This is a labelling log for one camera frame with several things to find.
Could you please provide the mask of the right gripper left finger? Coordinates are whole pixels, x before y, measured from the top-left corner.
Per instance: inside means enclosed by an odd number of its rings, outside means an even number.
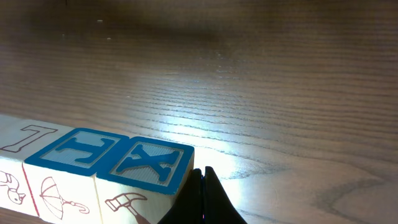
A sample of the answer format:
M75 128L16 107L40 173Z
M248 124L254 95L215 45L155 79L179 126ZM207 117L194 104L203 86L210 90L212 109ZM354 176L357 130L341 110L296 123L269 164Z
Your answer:
M158 224L200 224L203 218L201 170L190 171L175 203Z

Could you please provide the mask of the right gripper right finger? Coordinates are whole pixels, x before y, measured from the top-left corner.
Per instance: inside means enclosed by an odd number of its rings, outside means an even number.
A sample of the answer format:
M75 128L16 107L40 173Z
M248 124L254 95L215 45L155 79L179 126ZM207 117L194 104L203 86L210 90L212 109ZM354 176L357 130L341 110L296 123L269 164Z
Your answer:
M203 214L206 224L247 224L229 200L212 167L205 167L203 181Z

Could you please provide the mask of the wooden block brown drawing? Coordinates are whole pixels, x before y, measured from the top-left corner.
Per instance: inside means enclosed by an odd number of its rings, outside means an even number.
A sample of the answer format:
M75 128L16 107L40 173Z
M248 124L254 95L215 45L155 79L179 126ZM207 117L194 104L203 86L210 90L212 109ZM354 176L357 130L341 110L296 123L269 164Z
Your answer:
M134 137L115 149L96 173L104 224L158 223L193 169L194 148Z

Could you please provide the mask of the yellow-sided wooden block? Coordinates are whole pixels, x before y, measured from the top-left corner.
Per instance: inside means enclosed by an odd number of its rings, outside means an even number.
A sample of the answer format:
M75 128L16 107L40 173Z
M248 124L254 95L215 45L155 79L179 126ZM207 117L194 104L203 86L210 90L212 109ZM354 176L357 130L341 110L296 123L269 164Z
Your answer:
M127 136L76 128L24 160L39 217L50 223L101 223L95 175Z

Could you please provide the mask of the plain white wooden block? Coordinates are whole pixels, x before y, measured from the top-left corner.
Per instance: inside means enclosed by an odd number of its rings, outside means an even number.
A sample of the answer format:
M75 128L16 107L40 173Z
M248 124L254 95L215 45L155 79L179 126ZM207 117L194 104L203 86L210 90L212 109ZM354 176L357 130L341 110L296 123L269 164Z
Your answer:
M72 130L31 119L1 116L1 207L39 215L24 170L24 160Z

